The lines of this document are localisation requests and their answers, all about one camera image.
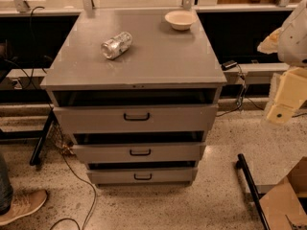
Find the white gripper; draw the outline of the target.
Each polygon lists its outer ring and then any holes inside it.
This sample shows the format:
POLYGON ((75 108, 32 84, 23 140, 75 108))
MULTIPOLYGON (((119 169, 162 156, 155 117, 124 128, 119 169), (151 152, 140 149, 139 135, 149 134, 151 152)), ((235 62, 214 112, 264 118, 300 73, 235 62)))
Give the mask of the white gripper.
MULTIPOLYGON (((257 47, 263 54, 277 52, 281 29, 270 33, 257 47)), ((290 67, 283 74, 272 75, 269 100, 266 104, 262 124, 280 127, 290 121, 307 101, 307 69, 290 67)))

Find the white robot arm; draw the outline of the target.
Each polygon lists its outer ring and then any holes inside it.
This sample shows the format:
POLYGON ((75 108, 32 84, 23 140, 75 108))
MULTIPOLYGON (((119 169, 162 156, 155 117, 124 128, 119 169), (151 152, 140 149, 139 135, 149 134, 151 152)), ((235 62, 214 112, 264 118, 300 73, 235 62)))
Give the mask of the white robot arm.
POLYGON ((289 69, 274 74, 269 102, 265 107, 267 124, 286 124, 307 101, 307 0, 297 7, 282 26, 268 35, 257 47, 264 54, 277 53, 289 69))

